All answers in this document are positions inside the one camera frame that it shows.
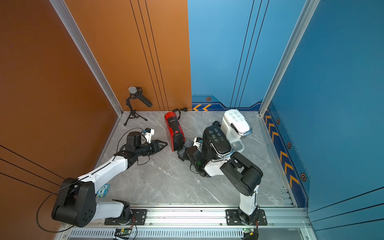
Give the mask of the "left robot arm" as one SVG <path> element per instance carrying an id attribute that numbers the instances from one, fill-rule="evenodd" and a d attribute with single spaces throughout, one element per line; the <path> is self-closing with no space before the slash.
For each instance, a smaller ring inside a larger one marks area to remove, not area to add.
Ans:
<path id="1" fill-rule="evenodd" d="M 62 182 L 52 219 L 80 228 L 100 219 L 129 223 L 133 218 L 130 203 L 122 200 L 97 203 L 96 195 L 111 179 L 137 163 L 139 157 L 150 157 L 167 146 L 167 142 L 149 140 L 143 132 L 129 133 L 126 143 L 109 161 L 87 174 Z"/>

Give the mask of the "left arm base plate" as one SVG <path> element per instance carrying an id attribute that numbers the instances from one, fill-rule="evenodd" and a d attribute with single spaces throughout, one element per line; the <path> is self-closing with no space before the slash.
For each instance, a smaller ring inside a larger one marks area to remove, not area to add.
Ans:
<path id="1" fill-rule="evenodd" d="M 106 226 L 144 226 L 147 219 L 147 209 L 130 209 L 119 218 L 107 218 Z"/>

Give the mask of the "left circuit board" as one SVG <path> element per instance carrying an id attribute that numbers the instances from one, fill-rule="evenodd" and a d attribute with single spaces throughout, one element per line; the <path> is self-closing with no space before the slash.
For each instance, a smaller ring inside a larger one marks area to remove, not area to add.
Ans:
<path id="1" fill-rule="evenodd" d="M 131 228 L 116 229 L 114 233 L 114 240 L 129 240 L 133 230 Z"/>

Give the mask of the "white coffee machine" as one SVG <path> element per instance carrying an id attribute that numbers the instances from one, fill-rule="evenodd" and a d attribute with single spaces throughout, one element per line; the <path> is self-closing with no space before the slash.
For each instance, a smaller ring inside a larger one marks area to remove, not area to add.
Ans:
<path id="1" fill-rule="evenodd" d="M 221 130 L 226 135 L 234 151 L 239 153 L 245 150 L 242 140 L 253 133 L 253 129 L 247 119 L 236 109 L 225 111 Z"/>

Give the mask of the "black coffee machine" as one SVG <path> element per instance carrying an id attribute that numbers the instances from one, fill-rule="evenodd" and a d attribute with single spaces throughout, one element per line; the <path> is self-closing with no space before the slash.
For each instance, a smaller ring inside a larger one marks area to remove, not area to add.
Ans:
<path id="1" fill-rule="evenodd" d="M 209 126 L 203 132 L 202 155 L 206 160 L 229 157 L 234 152 L 229 140 L 219 126 Z"/>

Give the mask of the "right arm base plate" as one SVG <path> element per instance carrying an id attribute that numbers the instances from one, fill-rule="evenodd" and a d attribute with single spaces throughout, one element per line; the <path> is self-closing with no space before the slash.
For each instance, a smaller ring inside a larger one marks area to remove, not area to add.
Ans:
<path id="1" fill-rule="evenodd" d="M 240 209 L 227 209 L 226 221 L 228 226 L 267 226 L 268 221 L 265 211 L 256 209 L 251 215 L 247 215 Z"/>

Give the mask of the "right circuit board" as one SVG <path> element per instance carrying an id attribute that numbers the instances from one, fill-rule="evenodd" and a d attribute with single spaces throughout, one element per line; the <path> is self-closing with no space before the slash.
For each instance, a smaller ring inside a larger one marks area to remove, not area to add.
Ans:
<path id="1" fill-rule="evenodd" d="M 259 239 L 259 230 L 252 229 L 249 233 L 244 233 L 242 240 L 258 240 Z"/>

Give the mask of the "red capsule coffee machine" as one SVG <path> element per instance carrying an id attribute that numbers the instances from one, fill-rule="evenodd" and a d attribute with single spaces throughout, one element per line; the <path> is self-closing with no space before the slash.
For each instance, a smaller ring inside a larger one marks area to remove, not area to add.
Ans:
<path id="1" fill-rule="evenodd" d="M 179 151 L 185 144 L 185 136 L 176 113 L 166 113 L 165 122 L 168 128 L 167 136 L 171 144 L 172 151 Z"/>

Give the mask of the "circuit board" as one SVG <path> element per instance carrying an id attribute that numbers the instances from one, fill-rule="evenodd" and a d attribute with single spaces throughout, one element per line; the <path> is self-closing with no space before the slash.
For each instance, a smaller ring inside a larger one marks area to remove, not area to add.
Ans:
<path id="1" fill-rule="evenodd" d="M 259 239 L 259 230 L 252 229 L 249 233 L 244 233 L 242 240 L 258 240 Z"/>
<path id="2" fill-rule="evenodd" d="M 131 228 L 116 229 L 114 233 L 114 240 L 129 240 L 133 230 Z"/>

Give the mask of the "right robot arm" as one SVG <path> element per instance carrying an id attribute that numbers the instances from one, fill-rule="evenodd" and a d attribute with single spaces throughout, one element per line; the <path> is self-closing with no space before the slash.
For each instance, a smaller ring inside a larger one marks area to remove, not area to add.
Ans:
<path id="1" fill-rule="evenodd" d="M 240 193 L 239 221 L 244 225 L 258 225 L 261 216 L 257 204 L 263 171 L 239 152 L 225 159 L 207 161 L 196 146 L 178 151 L 182 161 L 189 161 L 194 174 L 201 177 L 225 176 Z"/>

